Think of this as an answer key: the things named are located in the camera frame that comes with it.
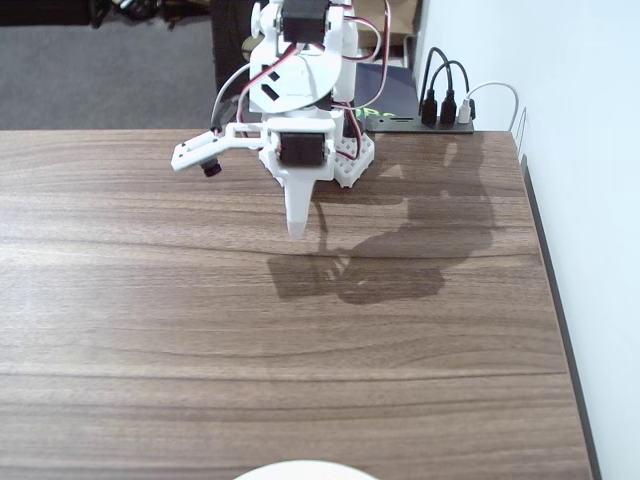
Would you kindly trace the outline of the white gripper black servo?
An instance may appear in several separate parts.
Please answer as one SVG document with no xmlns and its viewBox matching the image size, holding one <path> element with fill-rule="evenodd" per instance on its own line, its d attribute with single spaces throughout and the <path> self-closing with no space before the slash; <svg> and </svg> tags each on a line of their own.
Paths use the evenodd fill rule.
<svg viewBox="0 0 640 480">
<path fill-rule="evenodd" d="M 267 120 L 267 167 L 284 189 L 286 223 L 292 239 L 304 236 L 311 197 L 318 181 L 332 181 L 325 167 L 336 154 L 337 123 L 331 116 L 272 116 Z"/>
</svg>

